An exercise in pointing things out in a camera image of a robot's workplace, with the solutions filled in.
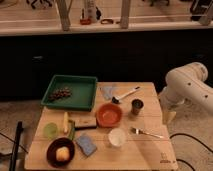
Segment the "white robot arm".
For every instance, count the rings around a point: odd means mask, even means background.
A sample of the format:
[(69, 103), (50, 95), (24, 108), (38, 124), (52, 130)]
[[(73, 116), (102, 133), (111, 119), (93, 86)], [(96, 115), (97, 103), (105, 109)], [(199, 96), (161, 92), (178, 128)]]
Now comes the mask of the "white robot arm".
[(186, 99), (213, 114), (213, 87), (205, 84), (207, 77), (208, 70), (200, 62), (174, 68), (166, 74), (166, 86), (158, 95), (163, 124), (172, 121), (176, 115), (174, 108), (182, 105)]

